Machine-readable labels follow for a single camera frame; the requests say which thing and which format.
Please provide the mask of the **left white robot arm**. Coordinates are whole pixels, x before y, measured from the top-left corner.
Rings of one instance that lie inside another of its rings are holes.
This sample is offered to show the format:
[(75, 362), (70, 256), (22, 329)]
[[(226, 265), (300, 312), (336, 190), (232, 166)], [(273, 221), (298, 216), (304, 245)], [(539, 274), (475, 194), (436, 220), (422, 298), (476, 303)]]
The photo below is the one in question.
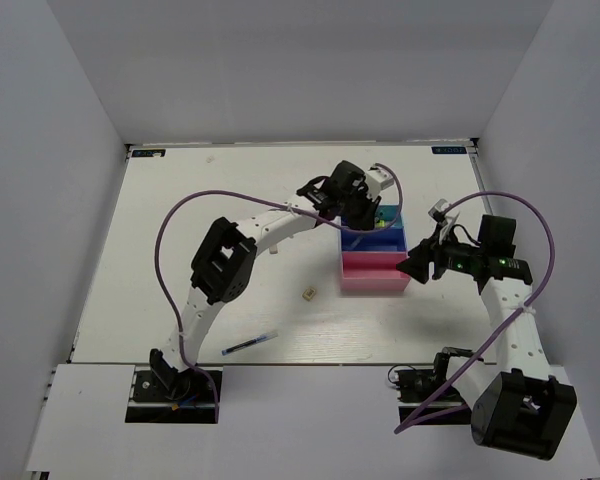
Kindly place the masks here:
[(284, 203), (264, 201), (265, 212), (240, 221), (216, 219), (191, 262), (187, 302), (178, 307), (166, 298), (176, 327), (165, 346), (150, 353), (157, 387), (179, 399), (191, 387), (201, 345), (212, 323), (228, 303), (247, 288), (257, 257), (296, 234), (329, 225), (361, 236), (375, 229), (381, 194), (395, 182), (394, 174), (375, 164), (362, 170), (340, 162), (328, 176), (316, 177)]

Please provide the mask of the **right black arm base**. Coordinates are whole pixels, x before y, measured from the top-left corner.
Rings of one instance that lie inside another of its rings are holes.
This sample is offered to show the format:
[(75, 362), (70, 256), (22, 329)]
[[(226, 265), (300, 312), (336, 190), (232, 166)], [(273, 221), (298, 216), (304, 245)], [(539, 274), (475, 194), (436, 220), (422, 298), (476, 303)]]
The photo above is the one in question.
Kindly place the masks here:
[[(403, 422), (422, 402), (446, 381), (451, 358), (470, 358), (471, 350), (445, 347), (434, 358), (430, 368), (416, 368), (412, 365), (394, 365), (387, 372), (389, 386), (398, 392), (399, 422)], [(449, 387), (421, 416), (431, 415), (449, 408), (462, 407), (444, 416), (423, 421), (421, 426), (430, 425), (469, 425), (471, 411), (462, 400), (460, 393)]]

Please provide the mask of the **blue clear pen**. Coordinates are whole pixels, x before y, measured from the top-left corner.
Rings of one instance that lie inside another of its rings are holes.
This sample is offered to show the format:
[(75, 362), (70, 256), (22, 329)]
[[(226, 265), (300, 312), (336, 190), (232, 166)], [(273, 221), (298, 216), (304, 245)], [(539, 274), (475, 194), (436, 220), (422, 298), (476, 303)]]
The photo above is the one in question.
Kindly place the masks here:
[(222, 356), (230, 355), (230, 354), (232, 354), (234, 352), (237, 352), (237, 351), (249, 348), (251, 346), (254, 346), (254, 345), (266, 342), (268, 340), (274, 339), (277, 336), (278, 336), (278, 332), (277, 331), (270, 331), (270, 332), (263, 333), (263, 334), (261, 334), (261, 335), (259, 335), (257, 337), (254, 337), (252, 339), (249, 339), (249, 340), (246, 340), (244, 342), (241, 342), (241, 343), (239, 343), (237, 345), (233, 345), (231, 347), (223, 349), (221, 351), (221, 355)]

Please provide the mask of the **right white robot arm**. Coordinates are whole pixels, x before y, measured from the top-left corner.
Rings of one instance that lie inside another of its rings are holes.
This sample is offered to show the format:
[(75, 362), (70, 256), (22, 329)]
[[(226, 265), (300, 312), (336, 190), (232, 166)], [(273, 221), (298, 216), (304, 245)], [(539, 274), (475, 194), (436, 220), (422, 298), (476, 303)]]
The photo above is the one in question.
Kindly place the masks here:
[(526, 305), (532, 294), (528, 263), (515, 258), (513, 219), (485, 215), (477, 238), (461, 242), (455, 217), (436, 213), (433, 234), (411, 249), (399, 271), (420, 283), (447, 271), (476, 283), (492, 329), (485, 349), (445, 347), (431, 369), (397, 374), (401, 398), (461, 401), (468, 406), (473, 441), (483, 447), (548, 461), (566, 432), (577, 405), (575, 389), (553, 374)]

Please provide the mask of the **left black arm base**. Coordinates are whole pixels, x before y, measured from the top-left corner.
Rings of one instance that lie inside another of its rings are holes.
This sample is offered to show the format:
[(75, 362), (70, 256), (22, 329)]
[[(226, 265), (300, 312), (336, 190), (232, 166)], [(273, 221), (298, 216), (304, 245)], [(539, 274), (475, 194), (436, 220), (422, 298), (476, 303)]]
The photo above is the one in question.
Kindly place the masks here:
[(196, 372), (170, 393), (148, 369), (136, 370), (129, 393), (127, 424), (204, 425), (216, 424), (215, 401), (209, 380)]

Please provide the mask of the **green clear pen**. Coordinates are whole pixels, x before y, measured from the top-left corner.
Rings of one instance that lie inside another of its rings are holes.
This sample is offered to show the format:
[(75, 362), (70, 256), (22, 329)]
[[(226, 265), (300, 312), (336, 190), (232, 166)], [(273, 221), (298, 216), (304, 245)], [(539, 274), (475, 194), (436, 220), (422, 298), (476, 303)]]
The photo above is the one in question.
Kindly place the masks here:
[(349, 247), (348, 247), (349, 251), (353, 251), (358, 246), (358, 244), (361, 242), (362, 239), (363, 239), (362, 235), (357, 236), (349, 245)]

